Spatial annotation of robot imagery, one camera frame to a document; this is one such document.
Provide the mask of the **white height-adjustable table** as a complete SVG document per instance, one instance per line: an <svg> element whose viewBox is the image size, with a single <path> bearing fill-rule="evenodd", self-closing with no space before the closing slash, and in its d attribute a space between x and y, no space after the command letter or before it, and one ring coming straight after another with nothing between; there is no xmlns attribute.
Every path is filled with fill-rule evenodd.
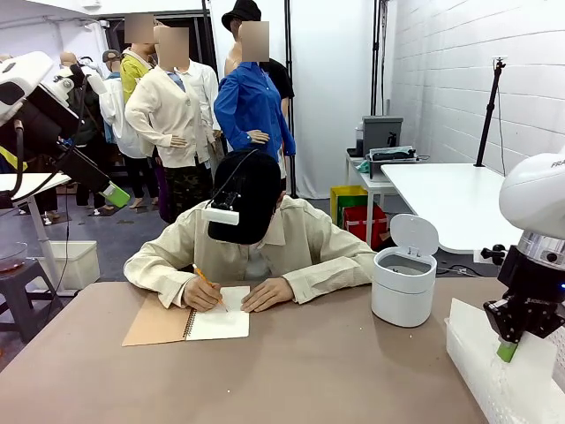
<svg viewBox="0 0 565 424"><path fill-rule="evenodd" d="M61 272L57 268L52 246L47 233L45 232L44 224L41 219L41 214L37 207L35 197L37 194L43 193L46 190L64 185L70 180L71 178L63 173L56 173L54 176L52 176L49 173L26 172L23 174L22 182L19 186L18 191L14 194L10 194L11 207L19 207L21 205L27 204L30 209L37 240L40 244L41 251L43 253L43 257L49 271L49 276L51 276L54 281L53 285L58 287L57 292L59 294L66 292L66 289L63 286L61 280Z"/></svg>

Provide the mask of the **white lidded trash bin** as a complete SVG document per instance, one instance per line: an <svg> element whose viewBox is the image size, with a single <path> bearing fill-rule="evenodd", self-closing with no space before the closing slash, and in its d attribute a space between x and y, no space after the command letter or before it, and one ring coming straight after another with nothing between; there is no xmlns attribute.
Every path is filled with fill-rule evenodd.
<svg viewBox="0 0 565 424"><path fill-rule="evenodd" d="M439 235L426 219L399 214L390 236L395 245L374 257L372 311L397 327L415 328L432 311Z"/></svg>

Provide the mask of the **white shirt mannequin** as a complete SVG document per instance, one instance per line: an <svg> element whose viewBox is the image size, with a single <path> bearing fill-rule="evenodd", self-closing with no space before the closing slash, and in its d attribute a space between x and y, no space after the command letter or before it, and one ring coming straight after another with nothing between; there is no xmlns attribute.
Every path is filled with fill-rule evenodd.
<svg viewBox="0 0 565 424"><path fill-rule="evenodd" d="M139 208L147 187L152 204L159 201L159 189L153 169L147 156L140 149L139 138L124 117L124 94L120 75L121 54L108 49L102 54L102 61L109 69L104 80L106 92L100 97L100 109L108 132L112 135L124 159L124 166L132 186L134 201L130 208Z"/></svg>

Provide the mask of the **blue shirt mannequin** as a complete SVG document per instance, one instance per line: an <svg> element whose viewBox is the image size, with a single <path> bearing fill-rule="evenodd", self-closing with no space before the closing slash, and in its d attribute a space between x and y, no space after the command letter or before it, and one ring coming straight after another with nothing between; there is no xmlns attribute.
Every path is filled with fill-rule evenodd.
<svg viewBox="0 0 565 424"><path fill-rule="evenodd" d="M226 74L214 110L233 150L257 148L275 159L285 190L286 159L296 154L296 143L283 115L283 99L259 62L240 61Z"/></svg>

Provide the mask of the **yellow-green jacket mannequin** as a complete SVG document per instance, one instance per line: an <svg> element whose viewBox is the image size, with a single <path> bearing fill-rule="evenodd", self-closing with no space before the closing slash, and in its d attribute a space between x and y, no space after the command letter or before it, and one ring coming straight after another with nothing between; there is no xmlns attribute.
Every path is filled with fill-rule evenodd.
<svg viewBox="0 0 565 424"><path fill-rule="evenodd" d="M123 51L120 65L124 103L132 96L140 79L155 66L154 24L153 14L125 16L124 42L129 47Z"/></svg>

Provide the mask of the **small white side table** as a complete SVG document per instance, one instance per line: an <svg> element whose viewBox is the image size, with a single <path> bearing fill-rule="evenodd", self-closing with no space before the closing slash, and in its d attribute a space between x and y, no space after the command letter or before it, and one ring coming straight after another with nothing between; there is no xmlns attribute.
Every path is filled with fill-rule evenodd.
<svg viewBox="0 0 565 424"><path fill-rule="evenodd" d="M373 236L373 206L374 206L374 197L378 197L379 207L384 209L385 207L385 200L387 196L397 195L397 190L394 185L388 180L388 178L381 174L377 177L376 180L371 180L370 176L365 173L361 173L357 166L362 163L361 158L353 158L349 155L348 152L345 152L345 172L344 172L344 181L345 185L349 185L351 181L350 175L353 175L356 179L359 180L361 186L366 190L366 197L367 197L367 220L368 223L366 224L366 235L365 240L368 245L372 242Z"/></svg>

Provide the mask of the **white storage box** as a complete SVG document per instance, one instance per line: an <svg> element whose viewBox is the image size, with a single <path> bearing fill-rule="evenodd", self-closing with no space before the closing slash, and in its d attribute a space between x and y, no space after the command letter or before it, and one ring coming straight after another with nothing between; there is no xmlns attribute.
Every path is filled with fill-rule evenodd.
<svg viewBox="0 0 565 424"><path fill-rule="evenodd" d="M96 241L51 241L50 244L56 275L52 275L44 257L37 257L37 260L56 288L82 290L100 278Z"/></svg>

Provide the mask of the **white paper sheet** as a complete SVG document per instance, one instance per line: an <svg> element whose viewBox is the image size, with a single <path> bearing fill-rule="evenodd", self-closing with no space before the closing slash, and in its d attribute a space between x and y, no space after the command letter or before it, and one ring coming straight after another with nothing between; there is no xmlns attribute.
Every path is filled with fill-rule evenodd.
<svg viewBox="0 0 565 424"><path fill-rule="evenodd" d="M464 380L479 390L539 394L553 381L554 344L526 332L506 363L497 355L500 341L486 313L459 299L451 302L448 336L449 356Z"/></svg>

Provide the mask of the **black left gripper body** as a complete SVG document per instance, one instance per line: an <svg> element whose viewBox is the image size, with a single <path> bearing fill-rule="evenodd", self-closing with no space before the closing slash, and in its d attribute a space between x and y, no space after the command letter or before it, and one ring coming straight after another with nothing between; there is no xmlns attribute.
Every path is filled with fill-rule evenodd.
<svg viewBox="0 0 565 424"><path fill-rule="evenodd" d="M79 127L79 117L43 85L26 99L18 112L24 128L25 148L33 153L62 153L62 140L70 139Z"/></svg>

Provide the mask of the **large white table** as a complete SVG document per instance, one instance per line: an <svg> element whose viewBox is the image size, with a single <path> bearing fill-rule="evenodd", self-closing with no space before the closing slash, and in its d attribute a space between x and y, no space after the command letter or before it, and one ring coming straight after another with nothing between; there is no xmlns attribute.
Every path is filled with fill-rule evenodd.
<svg viewBox="0 0 565 424"><path fill-rule="evenodd" d="M522 231L500 212L498 173L470 163L389 164L382 170L411 211L434 225L442 250L473 254L520 239Z"/></svg>

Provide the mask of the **spiral notebook brown cover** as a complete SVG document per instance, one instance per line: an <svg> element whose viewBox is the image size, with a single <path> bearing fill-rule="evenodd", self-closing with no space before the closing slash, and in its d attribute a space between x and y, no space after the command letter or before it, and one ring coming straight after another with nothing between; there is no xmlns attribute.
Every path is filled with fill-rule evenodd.
<svg viewBox="0 0 565 424"><path fill-rule="evenodd" d="M123 345L158 345L248 337L249 314L241 310L248 286L221 288L224 304L205 313L191 308L166 308L154 294L146 296L126 334Z"/></svg>

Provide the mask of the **yellow pencil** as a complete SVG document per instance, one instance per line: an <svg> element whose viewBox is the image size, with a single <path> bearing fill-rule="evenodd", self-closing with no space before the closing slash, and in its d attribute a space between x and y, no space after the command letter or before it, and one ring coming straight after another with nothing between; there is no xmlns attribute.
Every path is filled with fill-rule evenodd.
<svg viewBox="0 0 565 424"><path fill-rule="evenodd" d="M215 289L214 284L204 275L204 273L200 270L200 268L196 265L193 264L193 269L195 271L195 273L204 281L207 283L208 286L210 286L212 289ZM218 299L218 304L222 306L222 308L226 311L229 312L229 309L227 308L227 306L225 305L225 303L222 300L222 296Z"/></svg>

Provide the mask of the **black baseball cap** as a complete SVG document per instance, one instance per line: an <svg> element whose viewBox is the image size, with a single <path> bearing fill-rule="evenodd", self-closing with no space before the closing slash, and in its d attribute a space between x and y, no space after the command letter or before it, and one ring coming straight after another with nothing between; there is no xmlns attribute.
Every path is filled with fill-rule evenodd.
<svg viewBox="0 0 565 424"><path fill-rule="evenodd" d="M216 169L213 197L207 209L233 212L237 223L208 216L208 236L238 245L260 242L282 192L279 164L271 155L257 148L228 153Z"/></svg>

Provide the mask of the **black t-shirt mannequin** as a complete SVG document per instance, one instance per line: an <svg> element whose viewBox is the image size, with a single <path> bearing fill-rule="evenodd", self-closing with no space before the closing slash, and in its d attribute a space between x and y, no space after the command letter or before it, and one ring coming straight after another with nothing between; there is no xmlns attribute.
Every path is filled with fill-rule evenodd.
<svg viewBox="0 0 565 424"><path fill-rule="evenodd" d="M290 101L295 94L292 87L290 75L286 67L270 58L267 62L260 63L261 69L269 76L281 97L281 109L289 129L292 130L290 122Z"/></svg>

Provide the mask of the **person in beige shirt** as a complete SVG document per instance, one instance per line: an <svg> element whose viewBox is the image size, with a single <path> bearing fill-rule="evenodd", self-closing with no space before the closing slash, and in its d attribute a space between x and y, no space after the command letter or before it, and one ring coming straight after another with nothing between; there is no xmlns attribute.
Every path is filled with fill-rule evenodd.
<svg viewBox="0 0 565 424"><path fill-rule="evenodd" d="M252 245L237 245L210 238L203 203L185 211L162 234L146 242L143 254L174 261L190 261L187 269L198 276L193 264L219 285L256 281L303 269L339 257L373 251L366 242L338 228L330 216L305 200L282 197L264 238Z"/></svg>

